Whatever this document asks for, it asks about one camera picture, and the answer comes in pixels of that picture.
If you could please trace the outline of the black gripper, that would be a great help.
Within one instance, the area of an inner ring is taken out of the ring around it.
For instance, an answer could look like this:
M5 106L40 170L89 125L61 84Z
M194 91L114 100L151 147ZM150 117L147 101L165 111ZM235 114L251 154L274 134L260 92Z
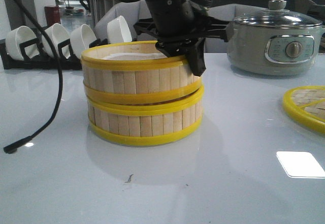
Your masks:
M137 34L148 34L158 40L158 48L166 56L176 56L178 52L187 53L187 61L195 76L206 70L204 61L205 38L228 41L226 28L229 22L210 16L196 15L193 27L181 34L161 34L152 18L140 19L134 29Z

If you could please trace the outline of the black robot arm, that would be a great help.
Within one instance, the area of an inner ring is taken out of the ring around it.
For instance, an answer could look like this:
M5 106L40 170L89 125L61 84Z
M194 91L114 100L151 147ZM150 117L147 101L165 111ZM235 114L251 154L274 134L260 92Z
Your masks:
M134 29L148 34L155 47L167 57L185 55L195 76L206 69L204 44L206 38L228 41L227 21L208 15L212 0L145 0L151 18L140 19Z

